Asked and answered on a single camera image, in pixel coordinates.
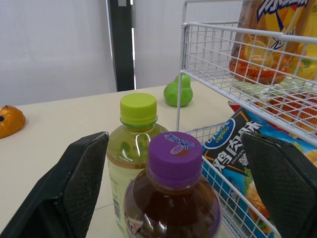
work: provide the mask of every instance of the iced tea bottle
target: iced tea bottle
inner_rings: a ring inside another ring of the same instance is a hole
[[[107,148],[108,169],[116,221],[126,237],[123,198],[131,180],[148,161],[148,145],[166,128],[156,123],[157,101],[147,93],[132,93],[120,101],[122,125],[110,134]]]
[[[149,160],[124,199],[129,238],[213,238],[220,203],[201,175],[202,147],[182,132],[166,132],[149,145]]]
[[[314,1],[245,0],[238,27],[301,36]],[[295,53],[299,45],[298,42],[285,42],[277,37],[242,33],[236,34],[235,41],[247,45],[234,43],[229,65],[230,71],[235,72],[232,75],[240,81],[261,84],[277,84],[284,80],[284,73],[290,70],[292,56],[282,52]]]

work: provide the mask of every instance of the white table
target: white table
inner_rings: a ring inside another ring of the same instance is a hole
[[[180,130],[188,131],[226,121],[233,111],[227,99],[198,82],[192,83],[194,98],[181,109]],[[163,98],[164,87],[137,90],[158,101],[158,123],[176,129],[176,108]],[[100,131],[111,133],[120,126],[120,98],[130,92],[110,93],[18,107],[27,118],[18,133],[0,139],[0,232],[38,179],[54,166],[67,146]],[[114,218],[107,163],[88,238],[120,238]],[[224,227],[220,238],[231,237]]]

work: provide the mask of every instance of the bread toy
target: bread toy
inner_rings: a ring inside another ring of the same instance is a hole
[[[25,116],[13,107],[4,106],[0,110],[0,139],[12,135],[23,128]]]

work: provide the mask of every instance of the blue snack bag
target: blue snack bag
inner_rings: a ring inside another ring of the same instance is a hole
[[[277,130],[263,118],[242,107],[223,125],[218,133],[213,135],[203,145],[204,157],[209,160],[213,166],[216,167],[242,193],[242,195],[244,195],[255,208],[257,208],[258,211],[272,223],[269,213],[263,205],[253,182],[249,163],[240,138],[241,134],[244,132],[260,133],[293,143],[306,155],[306,157],[312,155],[312,159],[308,157],[312,163],[314,163],[314,157],[316,157],[317,161],[317,148],[304,141],[294,139],[283,131]],[[208,168],[206,163],[204,163],[203,166],[206,169]],[[216,176],[215,173],[211,176],[214,177],[218,183],[214,183],[215,189],[220,191],[220,186],[218,185],[223,184],[222,179],[219,176]],[[271,229],[261,220],[258,221],[258,216],[251,209],[248,209],[245,202],[241,199],[238,200],[237,195],[230,189],[230,187],[222,187],[222,189],[224,189],[225,192],[240,206],[240,209],[237,209],[235,212],[248,226],[248,230],[254,231],[254,234],[258,238],[274,238]],[[224,192],[220,194],[224,201],[228,201],[228,195]],[[245,216],[245,213],[248,213],[253,222],[249,217]]]

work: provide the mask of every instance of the wire basket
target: wire basket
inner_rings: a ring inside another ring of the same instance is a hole
[[[310,80],[298,74],[304,64],[317,65],[317,58],[306,54],[308,45],[317,45],[317,38],[239,28],[232,21],[184,22],[182,36],[181,74],[317,146],[317,68]],[[259,37],[266,37],[267,45]],[[270,48],[270,42],[278,46]],[[285,51],[293,43],[300,52]],[[256,61],[253,55],[263,59]],[[262,84],[266,75],[271,76],[269,84]]]
[[[203,145],[212,135],[216,134],[223,123],[209,127],[194,129],[187,133],[196,137]],[[203,157],[203,176],[212,184],[218,194],[222,221],[226,228],[236,238],[280,238],[277,229],[228,181],[206,158]],[[252,220],[249,211],[258,215],[256,221]],[[270,232],[265,234],[261,224],[269,227]]]

